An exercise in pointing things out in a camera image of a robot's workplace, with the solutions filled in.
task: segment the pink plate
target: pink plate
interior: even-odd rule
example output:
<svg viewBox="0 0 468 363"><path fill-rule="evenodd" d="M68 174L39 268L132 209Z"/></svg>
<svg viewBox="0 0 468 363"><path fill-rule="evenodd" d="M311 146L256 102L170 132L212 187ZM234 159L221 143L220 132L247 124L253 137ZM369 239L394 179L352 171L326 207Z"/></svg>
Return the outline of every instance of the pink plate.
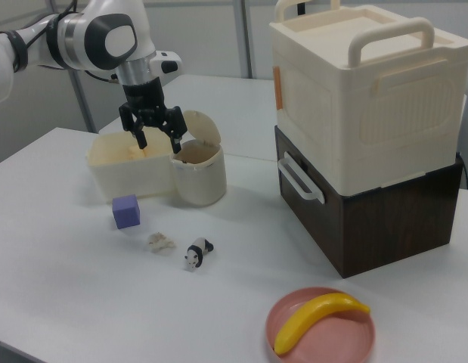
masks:
<svg viewBox="0 0 468 363"><path fill-rule="evenodd" d="M290 352L281 357L274 353L277 332L302 304L325 293L340 292L327 287L309 287L286 295L272 307L265 323L265 334L274 359L283 363L362 363L367 360L375 343L375 327L370 315L359 311L329 315L314 324Z"/></svg>

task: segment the yellow banana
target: yellow banana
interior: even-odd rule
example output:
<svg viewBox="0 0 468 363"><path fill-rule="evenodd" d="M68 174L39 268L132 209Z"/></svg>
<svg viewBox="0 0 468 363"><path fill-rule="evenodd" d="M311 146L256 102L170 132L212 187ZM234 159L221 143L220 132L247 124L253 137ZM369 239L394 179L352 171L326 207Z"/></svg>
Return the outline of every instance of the yellow banana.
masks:
<svg viewBox="0 0 468 363"><path fill-rule="evenodd" d="M287 319L277 333L274 341L275 353L282 355L289 352L314 323L334 312L347 310L370 313L370 307L346 293L327 293L309 300Z"/></svg>

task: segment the purple block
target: purple block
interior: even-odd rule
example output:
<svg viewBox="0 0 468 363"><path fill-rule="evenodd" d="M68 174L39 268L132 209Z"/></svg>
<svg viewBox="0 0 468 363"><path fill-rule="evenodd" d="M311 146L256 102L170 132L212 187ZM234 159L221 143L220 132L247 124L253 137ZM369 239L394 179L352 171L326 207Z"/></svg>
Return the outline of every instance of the purple block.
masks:
<svg viewBox="0 0 468 363"><path fill-rule="evenodd" d="M136 196L127 195L113 199L113 215L118 229L140 224L140 207Z"/></svg>

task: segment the toy panda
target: toy panda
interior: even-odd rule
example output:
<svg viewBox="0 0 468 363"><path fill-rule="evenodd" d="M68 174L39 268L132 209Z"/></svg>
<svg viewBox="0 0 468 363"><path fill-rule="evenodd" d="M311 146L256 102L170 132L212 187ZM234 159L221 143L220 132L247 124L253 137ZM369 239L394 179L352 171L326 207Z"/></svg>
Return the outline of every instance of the toy panda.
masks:
<svg viewBox="0 0 468 363"><path fill-rule="evenodd" d="M199 268L202 265L203 254L213 250L213 244L205 238L197 238L194 243L188 247L185 259L188 262L188 267L191 269Z"/></svg>

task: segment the plastic bin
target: plastic bin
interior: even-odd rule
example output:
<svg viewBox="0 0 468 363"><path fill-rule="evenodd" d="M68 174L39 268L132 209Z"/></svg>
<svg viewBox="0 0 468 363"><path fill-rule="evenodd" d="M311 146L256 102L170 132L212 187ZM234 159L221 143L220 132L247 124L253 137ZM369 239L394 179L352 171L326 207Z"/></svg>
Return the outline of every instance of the plastic bin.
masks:
<svg viewBox="0 0 468 363"><path fill-rule="evenodd" d="M468 40L375 6L271 23L277 125L340 195L454 164Z"/></svg>
<svg viewBox="0 0 468 363"><path fill-rule="evenodd" d="M88 167L105 201L175 191L169 156L172 145L159 129L145 128L148 146L141 151L129 132L98 136L88 152Z"/></svg>
<svg viewBox="0 0 468 363"><path fill-rule="evenodd" d="M194 140L183 143L178 154L171 154L173 179L183 200L207 206L227 191L219 130L213 120L200 111L188 110L183 115Z"/></svg>

